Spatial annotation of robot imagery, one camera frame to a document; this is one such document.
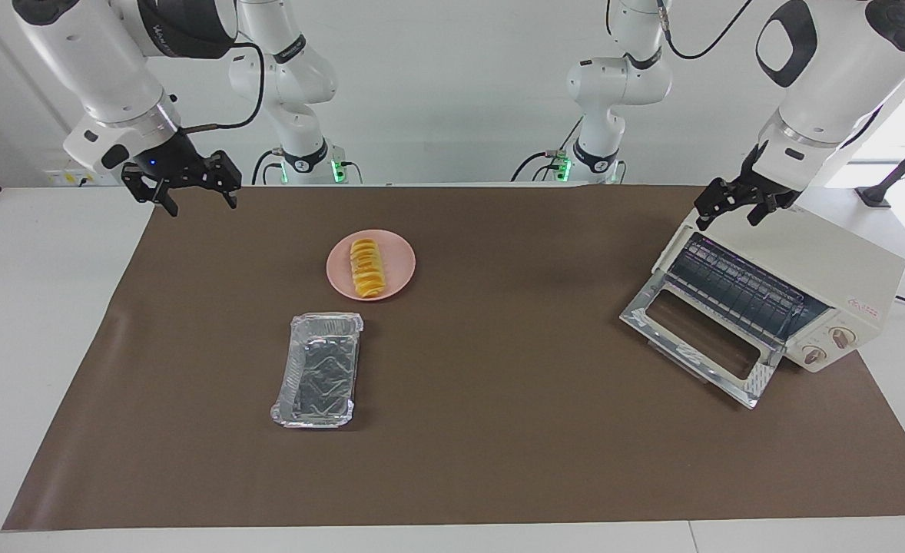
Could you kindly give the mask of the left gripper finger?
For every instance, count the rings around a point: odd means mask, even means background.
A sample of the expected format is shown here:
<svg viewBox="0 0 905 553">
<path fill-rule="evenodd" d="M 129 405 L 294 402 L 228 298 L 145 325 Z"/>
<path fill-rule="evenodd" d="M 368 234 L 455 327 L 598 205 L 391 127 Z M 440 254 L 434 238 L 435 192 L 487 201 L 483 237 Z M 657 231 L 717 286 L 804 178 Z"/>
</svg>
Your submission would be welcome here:
<svg viewBox="0 0 905 553">
<path fill-rule="evenodd" d="M 694 201 L 696 209 L 696 227 L 700 231 L 708 230 L 714 220 L 722 214 L 740 207 L 736 196 L 736 186 L 723 178 L 715 178 L 703 189 Z"/>
<path fill-rule="evenodd" d="M 783 193 L 766 193 L 757 206 L 747 215 L 747 220 L 752 227 L 761 224 L 769 214 L 777 210 L 789 209 L 799 198 L 799 192 L 786 191 Z"/>
</svg>

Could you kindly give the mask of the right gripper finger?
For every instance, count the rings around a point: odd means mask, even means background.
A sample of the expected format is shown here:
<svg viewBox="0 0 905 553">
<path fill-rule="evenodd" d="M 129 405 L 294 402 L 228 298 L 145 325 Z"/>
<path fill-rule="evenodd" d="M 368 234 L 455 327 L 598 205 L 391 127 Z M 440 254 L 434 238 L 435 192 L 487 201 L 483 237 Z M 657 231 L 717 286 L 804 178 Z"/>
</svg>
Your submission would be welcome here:
<svg viewBox="0 0 905 553">
<path fill-rule="evenodd" d="M 220 193 L 228 207 L 236 209 L 236 195 L 241 189 L 242 180 L 242 174 L 236 164 L 225 151 L 215 151 L 210 157 L 205 157 L 203 162 L 204 189 Z"/>
<path fill-rule="evenodd" d="M 171 198 L 168 179 L 148 177 L 137 165 L 123 165 L 121 179 L 138 203 L 157 204 L 169 216 L 178 217 L 178 205 Z"/>
</svg>

